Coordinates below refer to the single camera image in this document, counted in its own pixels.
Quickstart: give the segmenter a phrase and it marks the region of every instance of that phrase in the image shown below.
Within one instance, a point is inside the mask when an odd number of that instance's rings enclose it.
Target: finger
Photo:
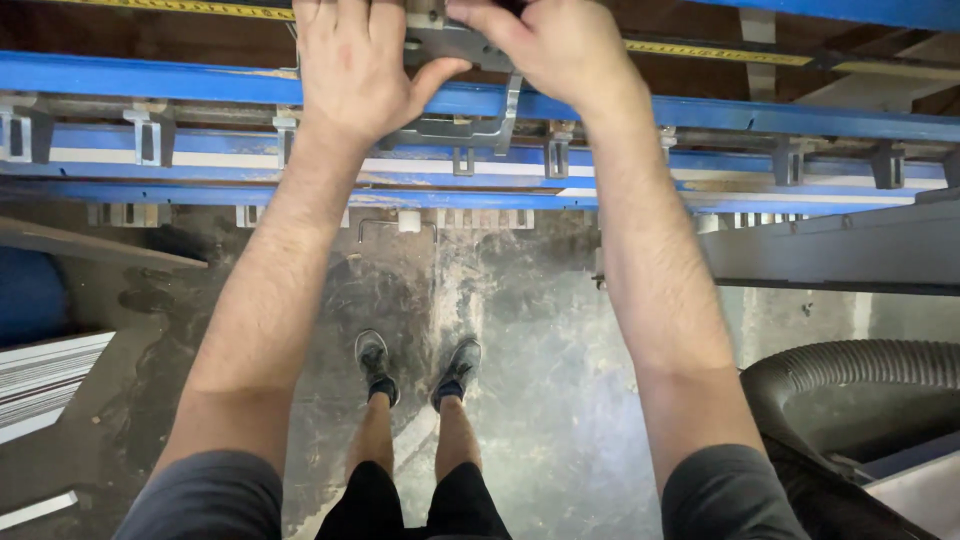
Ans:
[[[407,11],[403,0],[372,0],[370,6],[370,39],[380,50],[400,55],[407,33]]]
[[[535,38],[530,29],[492,0],[448,0],[446,15],[483,33],[514,63],[533,46]]]
[[[320,0],[294,0],[294,17],[297,19],[297,35],[317,17]]]
[[[337,0],[337,30],[369,35],[370,0]]]
[[[440,85],[458,73],[469,71],[473,64],[456,58],[440,58],[428,62],[417,72],[410,90],[410,114],[413,119],[423,112],[427,102],[437,93]]]

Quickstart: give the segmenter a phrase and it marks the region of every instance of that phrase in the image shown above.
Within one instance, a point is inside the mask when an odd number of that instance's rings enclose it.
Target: dusty floor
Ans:
[[[78,326],[119,332],[56,426],[0,446],[0,509],[69,488],[84,494],[82,504],[5,538],[110,537],[162,449],[219,289],[250,237],[233,227],[232,212],[180,209],[176,217],[178,234],[211,262],[205,271],[61,262]],[[334,245],[297,390],[284,535],[312,538],[343,492],[345,451],[365,398],[352,339],[373,327],[391,348],[404,394],[394,436],[408,526],[425,521],[434,486],[437,416],[427,395],[450,347],[474,334],[485,361],[468,413],[512,535],[660,538],[636,383],[606,293],[589,279],[597,232],[582,214],[538,212],[532,231],[441,231],[436,246],[426,232],[389,228],[371,228],[358,244],[362,214],[351,213],[353,227]],[[80,223],[83,208],[46,221]],[[146,239],[169,235],[156,233]],[[721,298],[742,365],[831,339],[960,341],[952,324],[960,299],[740,288]],[[887,410],[891,395],[908,418]],[[820,448],[859,458],[960,429],[960,396],[943,392],[827,389],[788,412]]]

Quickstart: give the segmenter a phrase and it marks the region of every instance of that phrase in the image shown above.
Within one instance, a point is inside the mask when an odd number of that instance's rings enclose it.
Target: wooden beam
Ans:
[[[206,262],[155,250],[71,233],[9,217],[0,217],[0,246],[41,251],[53,255],[89,258],[155,270],[206,268]]]

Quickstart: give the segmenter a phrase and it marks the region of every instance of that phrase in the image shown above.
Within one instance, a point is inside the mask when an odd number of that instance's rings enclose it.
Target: gray sneaker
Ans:
[[[457,348],[450,356],[450,365],[446,368],[444,375],[440,377],[440,382],[433,390],[430,401],[433,408],[440,412],[440,400],[446,396],[457,396],[461,400],[467,392],[467,386],[477,376],[477,370],[480,369],[480,357],[483,349],[476,339],[468,337],[460,342]]]
[[[364,330],[353,344],[353,356],[367,381],[367,401],[377,392],[390,398],[390,407],[400,401],[400,389],[393,377],[388,375],[390,356],[387,344],[376,330]]]

